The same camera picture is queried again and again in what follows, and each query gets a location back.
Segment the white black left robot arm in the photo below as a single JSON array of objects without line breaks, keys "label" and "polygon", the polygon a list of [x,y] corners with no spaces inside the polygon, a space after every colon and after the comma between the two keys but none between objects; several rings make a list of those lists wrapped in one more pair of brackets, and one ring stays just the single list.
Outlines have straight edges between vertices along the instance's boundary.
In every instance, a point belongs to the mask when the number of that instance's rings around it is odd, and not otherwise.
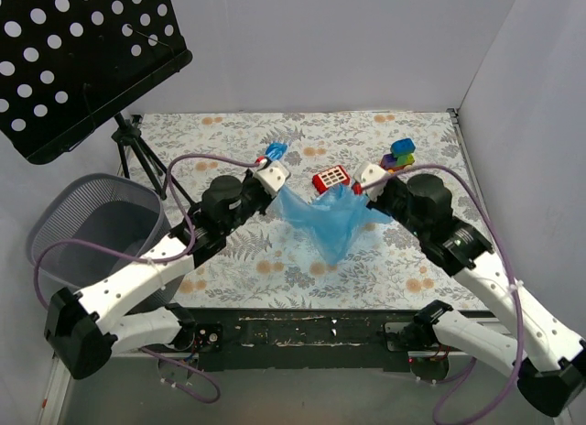
[{"label": "white black left robot arm", "polygon": [[49,300],[44,336],[71,376],[84,379],[113,354],[146,345],[188,350],[195,322],[178,304],[138,314],[133,308],[222,251],[231,233],[266,212],[289,176],[277,161],[246,171],[242,180],[222,175],[144,255],[89,287],[57,291]]}]

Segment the blue plastic trash bag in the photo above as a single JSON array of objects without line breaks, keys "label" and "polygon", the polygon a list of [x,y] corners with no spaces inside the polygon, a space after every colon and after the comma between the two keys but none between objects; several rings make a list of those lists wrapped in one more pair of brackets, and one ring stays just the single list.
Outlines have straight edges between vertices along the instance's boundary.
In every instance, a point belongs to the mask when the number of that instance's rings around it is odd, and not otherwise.
[{"label": "blue plastic trash bag", "polygon": [[346,257],[365,225],[392,222],[384,213],[369,209],[368,202],[367,196],[340,184],[312,202],[285,186],[273,204],[279,216],[307,236],[326,263],[334,265]]}]

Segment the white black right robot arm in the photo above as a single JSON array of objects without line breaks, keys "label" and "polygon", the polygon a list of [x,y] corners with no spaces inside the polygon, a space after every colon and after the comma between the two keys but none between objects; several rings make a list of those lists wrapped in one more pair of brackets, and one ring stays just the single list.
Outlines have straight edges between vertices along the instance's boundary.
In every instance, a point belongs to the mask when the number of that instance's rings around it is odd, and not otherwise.
[{"label": "white black right robot arm", "polygon": [[484,362],[516,386],[525,400],[551,418],[585,388],[585,340],[548,311],[495,252],[493,241],[456,217],[441,178],[415,174],[406,181],[374,164],[355,175],[368,207],[400,223],[421,252],[469,290],[508,330],[501,334],[434,301],[396,334],[406,347],[454,347]]}]

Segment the small blue bag piece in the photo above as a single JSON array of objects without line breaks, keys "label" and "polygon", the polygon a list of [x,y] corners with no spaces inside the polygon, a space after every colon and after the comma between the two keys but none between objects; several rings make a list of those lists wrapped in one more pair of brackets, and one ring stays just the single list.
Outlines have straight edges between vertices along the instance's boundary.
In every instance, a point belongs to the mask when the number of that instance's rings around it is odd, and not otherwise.
[{"label": "small blue bag piece", "polygon": [[288,151],[288,145],[281,142],[271,143],[265,151],[265,157],[271,161],[280,160]]}]

